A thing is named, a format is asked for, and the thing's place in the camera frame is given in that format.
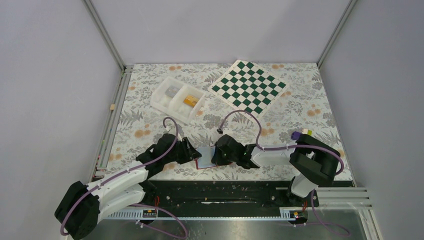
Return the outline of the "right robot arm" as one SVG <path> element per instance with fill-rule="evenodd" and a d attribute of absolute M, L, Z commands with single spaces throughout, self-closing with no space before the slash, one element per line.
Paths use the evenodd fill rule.
<path fill-rule="evenodd" d="M 301 205 L 318 186 L 329 186 L 335 176 L 344 170 L 340 153 L 308 134 L 285 145 L 261 146 L 258 143 L 243 145 L 225 134 L 214 145 L 211 163 L 224 166 L 235 163 L 244 169 L 266 166 L 293 166 L 295 176 L 287 191 L 287 201 Z"/>

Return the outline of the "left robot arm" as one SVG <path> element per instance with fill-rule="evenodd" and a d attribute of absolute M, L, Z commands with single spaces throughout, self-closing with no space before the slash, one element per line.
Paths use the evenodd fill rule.
<path fill-rule="evenodd" d="M 157 205 L 157 187 L 149 179 L 169 163 L 185 164 L 200 157 L 188 138 L 179 140 L 166 133 L 123 170 L 88 184 L 74 182 L 54 212 L 62 233 L 81 240 L 105 217 L 127 206 Z"/>

